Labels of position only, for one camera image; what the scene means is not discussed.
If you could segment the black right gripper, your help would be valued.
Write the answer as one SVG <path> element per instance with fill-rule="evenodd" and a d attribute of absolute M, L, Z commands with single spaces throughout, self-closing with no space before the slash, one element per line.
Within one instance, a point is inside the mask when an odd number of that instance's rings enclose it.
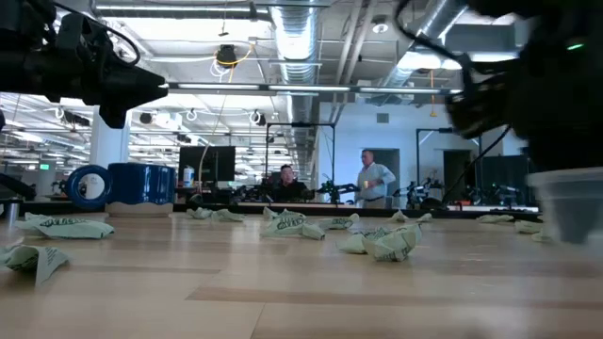
<path fill-rule="evenodd" d="M 603 167 L 603 13 L 548 13 L 520 54 L 508 119 L 538 171 Z"/>

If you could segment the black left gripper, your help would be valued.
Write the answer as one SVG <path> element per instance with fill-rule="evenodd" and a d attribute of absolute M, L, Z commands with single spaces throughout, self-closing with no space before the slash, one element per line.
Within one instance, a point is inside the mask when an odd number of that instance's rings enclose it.
<path fill-rule="evenodd" d="M 165 97 L 169 89 L 163 76 L 139 67 L 115 67 L 111 41 L 78 45 L 74 50 L 46 55 L 41 73 L 42 95 L 50 102 L 62 98 L 99 105 L 99 115 L 109 128 L 125 126 L 128 106 Z"/>

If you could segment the clear plastic container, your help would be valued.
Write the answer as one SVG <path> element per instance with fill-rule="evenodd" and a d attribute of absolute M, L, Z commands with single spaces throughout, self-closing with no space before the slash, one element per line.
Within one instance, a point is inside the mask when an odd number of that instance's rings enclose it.
<path fill-rule="evenodd" d="M 561 241 L 584 244 L 603 231 L 603 167 L 537 172 L 526 181 Z"/>

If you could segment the white building column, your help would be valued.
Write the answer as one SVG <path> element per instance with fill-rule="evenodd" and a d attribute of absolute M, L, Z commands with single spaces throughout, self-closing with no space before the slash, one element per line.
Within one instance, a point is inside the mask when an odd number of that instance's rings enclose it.
<path fill-rule="evenodd" d="M 130 112 L 126 114 L 123 129 L 113 129 L 101 118 L 100 107 L 95 106 L 91 125 L 89 162 L 104 168 L 112 163 L 126 163 L 129 160 L 130 127 Z"/>

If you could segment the black partition panel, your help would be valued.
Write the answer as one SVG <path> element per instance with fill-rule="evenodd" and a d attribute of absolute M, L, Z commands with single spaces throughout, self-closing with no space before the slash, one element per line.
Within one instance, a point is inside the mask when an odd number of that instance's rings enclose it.
<path fill-rule="evenodd" d="M 525 155 L 484 157 L 481 161 L 481 194 L 483 202 L 499 206 L 533 204 L 533 193 L 526 182 L 533 165 Z"/>

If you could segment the blue ceramic mug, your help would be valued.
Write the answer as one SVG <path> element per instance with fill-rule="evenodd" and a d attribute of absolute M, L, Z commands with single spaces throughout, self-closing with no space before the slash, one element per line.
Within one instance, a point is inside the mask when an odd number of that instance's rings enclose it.
<path fill-rule="evenodd" d="M 98 175 L 103 188 L 87 198 L 78 188 L 87 175 Z M 106 209 L 113 218 L 166 218 L 175 201 L 174 168 L 140 163 L 111 163 L 106 168 L 86 165 L 73 171 L 66 185 L 71 202 L 82 209 Z"/>

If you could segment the black computer monitor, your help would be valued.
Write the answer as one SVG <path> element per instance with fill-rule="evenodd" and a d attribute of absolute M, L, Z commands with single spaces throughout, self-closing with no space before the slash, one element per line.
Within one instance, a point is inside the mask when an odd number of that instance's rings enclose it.
<path fill-rule="evenodd" d="M 230 182 L 235 180 L 236 148 L 234 146 L 189 146 L 179 151 L 178 182 L 182 183 L 183 169 L 195 169 L 194 185 L 199 182 Z"/>

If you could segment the long ceiling light strip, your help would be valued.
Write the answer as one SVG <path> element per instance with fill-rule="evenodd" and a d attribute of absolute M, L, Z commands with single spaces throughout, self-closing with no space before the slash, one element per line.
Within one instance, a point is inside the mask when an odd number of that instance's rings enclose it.
<path fill-rule="evenodd" d="M 422 87 L 359 87 L 359 86 L 320 86 L 320 85 L 291 85 L 291 84 L 242 84 L 242 83 L 168 83 L 167 88 L 179 92 L 204 91 L 264 91 L 264 92 L 314 92 L 314 93 L 366 93 L 366 94 L 457 94 L 459 89 L 451 88 L 422 88 Z"/>

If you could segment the seated person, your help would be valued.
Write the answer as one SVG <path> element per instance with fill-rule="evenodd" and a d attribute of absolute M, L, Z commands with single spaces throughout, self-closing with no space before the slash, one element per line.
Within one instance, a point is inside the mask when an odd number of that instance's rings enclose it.
<path fill-rule="evenodd" d="M 307 186 L 299 182 L 290 165 L 280 168 L 280 182 L 273 190 L 273 199 L 276 202 L 305 202 L 309 200 Z"/>

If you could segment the standing person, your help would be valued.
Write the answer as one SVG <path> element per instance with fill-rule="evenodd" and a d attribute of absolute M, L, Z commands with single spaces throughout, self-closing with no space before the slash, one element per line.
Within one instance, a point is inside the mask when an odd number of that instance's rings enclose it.
<path fill-rule="evenodd" d="M 396 177 L 387 166 L 374 161 L 370 150 L 362 151 L 361 160 L 363 167 L 357 176 L 359 191 L 354 194 L 354 199 L 365 209 L 384 209 L 387 188 L 396 181 Z"/>

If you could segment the black frame stand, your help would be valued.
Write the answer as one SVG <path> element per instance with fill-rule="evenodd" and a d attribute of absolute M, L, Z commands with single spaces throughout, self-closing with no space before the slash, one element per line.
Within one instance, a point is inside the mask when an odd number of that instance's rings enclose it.
<path fill-rule="evenodd" d="M 315 127 L 316 139 L 312 157 L 312 172 L 310 177 L 298 174 L 296 156 L 293 144 L 290 141 L 293 127 Z M 280 168 L 290 165 L 299 182 L 304 183 L 309 190 L 309 200 L 305 202 L 329 202 L 326 194 L 317 194 L 316 190 L 327 181 L 324 174 L 330 179 L 335 178 L 335 126 L 328 122 L 270 122 L 266 126 L 264 146 L 264 172 L 265 181 L 273 185 L 279 184 Z"/>
<path fill-rule="evenodd" d="M 461 146 L 452 127 L 416 129 L 416 183 L 422 195 L 435 197 L 443 204 L 462 198 L 466 186 L 465 167 L 481 152 L 482 137 L 472 138 L 471 146 Z"/>

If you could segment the silver metal post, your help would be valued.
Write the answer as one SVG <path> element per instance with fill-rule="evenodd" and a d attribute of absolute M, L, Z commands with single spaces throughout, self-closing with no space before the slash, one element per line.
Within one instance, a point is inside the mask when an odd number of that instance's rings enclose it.
<path fill-rule="evenodd" d="M 20 210 L 20 203 L 19 202 L 7 202 L 5 204 L 5 215 L 6 215 L 6 219 L 7 219 L 7 223 L 9 227 L 12 227 L 15 223 L 15 221 L 18 219 L 19 217 L 19 210 Z"/>

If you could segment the silver ventilation duct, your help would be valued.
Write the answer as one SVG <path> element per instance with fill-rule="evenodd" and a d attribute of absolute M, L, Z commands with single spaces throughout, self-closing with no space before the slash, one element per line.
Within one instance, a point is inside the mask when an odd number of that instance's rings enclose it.
<path fill-rule="evenodd" d="M 413 72 L 419 69 L 438 69 L 441 64 L 438 56 L 428 57 L 415 52 L 413 48 L 417 47 L 418 43 L 403 36 L 398 30 L 400 26 L 418 37 L 441 43 L 466 10 L 465 0 L 430 0 L 425 13 L 418 19 L 417 24 L 404 24 L 401 10 L 396 7 L 394 13 L 389 17 L 389 21 L 391 26 L 397 29 L 397 34 L 401 38 L 400 58 L 389 74 L 381 80 L 380 87 L 402 87 Z"/>
<path fill-rule="evenodd" d="M 274 39 L 282 80 L 286 85 L 308 86 L 317 82 L 318 9 L 311 7 L 272 7 Z M 316 139 L 315 127 L 293 127 L 295 163 L 300 176 L 310 177 Z"/>

